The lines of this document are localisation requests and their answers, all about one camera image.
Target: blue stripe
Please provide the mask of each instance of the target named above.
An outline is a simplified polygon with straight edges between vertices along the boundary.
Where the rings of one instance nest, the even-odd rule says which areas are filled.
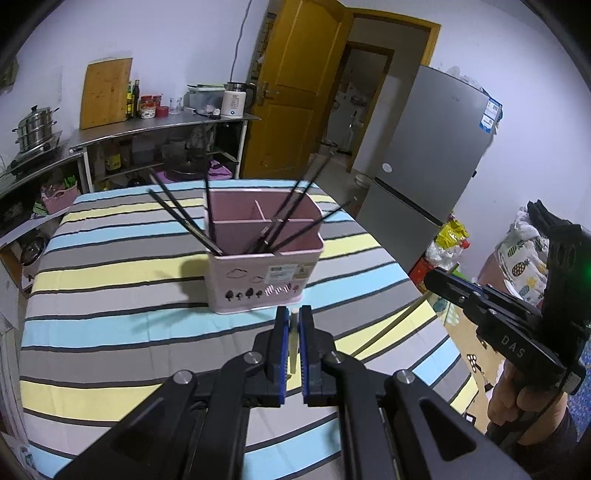
[[[414,372],[431,385],[453,363],[458,351],[451,339],[445,341]],[[37,468],[53,477],[69,460],[31,447]],[[340,450],[338,420],[331,420],[298,436],[244,456],[243,480],[274,480],[303,470]]]
[[[211,187],[213,189],[228,189],[228,188],[289,188],[293,187],[295,182],[293,180],[212,180]],[[196,181],[180,181],[177,183],[169,183],[166,185],[169,190],[179,192],[181,190],[204,189],[205,183],[203,180]],[[74,203],[92,202],[93,200],[104,200],[116,197],[125,197],[127,195],[142,195],[148,193],[148,189],[153,189],[155,192],[161,192],[160,187],[156,185],[131,187],[128,189],[108,190],[107,192],[86,193],[80,195]]]
[[[384,265],[353,277],[340,278],[304,290],[300,304],[317,309],[354,299],[407,278],[398,264]],[[90,348],[127,345],[170,338],[189,338],[272,321],[275,307],[255,312],[218,315],[206,307],[167,309],[86,320],[28,320],[22,346]]]
[[[347,212],[338,212],[330,217],[327,222],[353,221]],[[196,219],[195,222],[204,228],[203,219]],[[140,236],[173,235],[185,233],[185,228],[176,220],[166,222],[145,223],[141,225],[112,226],[99,228],[84,232],[66,233],[55,236],[47,245],[46,251],[60,248],[77,247],[79,245],[91,245],[101,242],[112,242],[124,238],[136,238]]]
[[[37,468],[37,471],[41,472],[45,476],[48,476],[49,478],[55,477],[57,472],[59,472],[72,461],[69,458],[61,457],[59,455],[46,452],[45,450],[41,450],[34,445],[29,445],[29,450],[33,455],[33,460],[35,460],[35,467]]]
[[[427,385],[437,380],[460,354],[451,338],[443,342],[440,347],[429,355],[413,372]]]

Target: screw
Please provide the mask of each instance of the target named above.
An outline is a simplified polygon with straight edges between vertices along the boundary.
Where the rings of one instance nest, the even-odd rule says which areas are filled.
[[[340,353],[332,351],[328,352],[326,355],[326,361],[330,362],[331,364],[341,364],[343,362],[343,357]]]
[[[179,370],[173,375],[173,380],[179,385],[188,384],[193,378],[193,374],[189,370]]]
[[[412,373],[410,370],[401,370],[400,372],[396,373],[396,379],[400,383],[406,383],[407,385],[413,383],[415,378],[416,377],[414,376],[414,373]]]
[[[258,363],[260,363],[262,360],[262,355],[259,352],[246,352],[244,354],[244,361],[247,364],[251,364],[251,365],[256,365]]]

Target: wooden door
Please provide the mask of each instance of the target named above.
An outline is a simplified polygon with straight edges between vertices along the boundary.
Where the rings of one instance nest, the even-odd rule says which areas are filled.
[[[301,176],[352,23],[336,0],[284,1],[259,75],[252,113],[262,120],[249,125],[244,178]]]

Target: refrigerator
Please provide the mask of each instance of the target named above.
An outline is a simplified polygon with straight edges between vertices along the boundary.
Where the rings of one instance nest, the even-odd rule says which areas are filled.
[[[487,94],[419,67],[356,218],[407,273],[475,175],[500,114]]]

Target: striped tablecloth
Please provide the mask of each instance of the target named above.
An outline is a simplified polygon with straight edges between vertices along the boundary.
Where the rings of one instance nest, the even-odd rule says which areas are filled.
[[[289,181],[225,180],[215,188],[289,188]],[[172,184],[203,223],[203,182]],[[311,190],[322,210],[334,201]],[[351,353],[399,315],[418,291],[402,268],[347,213],[325,222],[326,244],[304,291],[316,326]],[[204,250],[147,187],[79,197],[35,278],[20,357],[25,425],[37,469],[55,473],[180,369],[220,368],[250,350],[275,308],[217,315],[207,308]],[[369,368],[411,368],[459,412],[475,381],[424,303],[360,356]],[[243,478],[340,479],[333,408],[308,408],[288,380],[285,405],[255,408]]]

